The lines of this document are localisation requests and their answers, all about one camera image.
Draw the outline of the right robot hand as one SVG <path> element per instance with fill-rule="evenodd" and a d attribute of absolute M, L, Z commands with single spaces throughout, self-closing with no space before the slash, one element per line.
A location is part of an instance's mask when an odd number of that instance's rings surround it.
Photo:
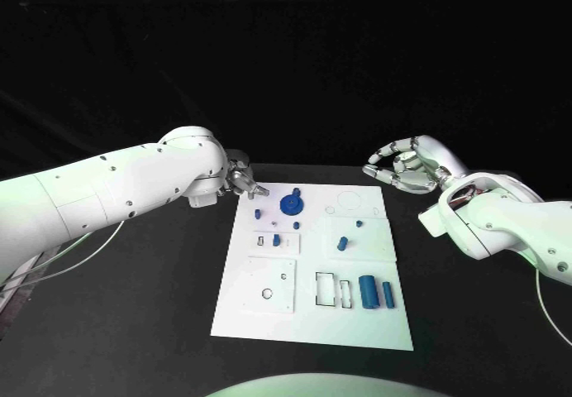
<path fill-rule="evenodd" d="M 364 175 L 410 194 L 445 190 L 469 170 L 445 144 L 430 136 L 391 141 L 368 157 Z"/>

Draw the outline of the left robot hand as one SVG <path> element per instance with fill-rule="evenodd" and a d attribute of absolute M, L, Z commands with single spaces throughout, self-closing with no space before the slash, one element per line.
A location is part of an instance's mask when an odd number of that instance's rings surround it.
<path fill-rule="evenodd" d="M 224 176 L 226 190 L 234 195 L 246 194 L 253 200 L 254 196 L 269 196 L 269 190 L 253 179 L 249 156 L 237 149 L 224 151 L 227 159 L 227 172 Z"/>

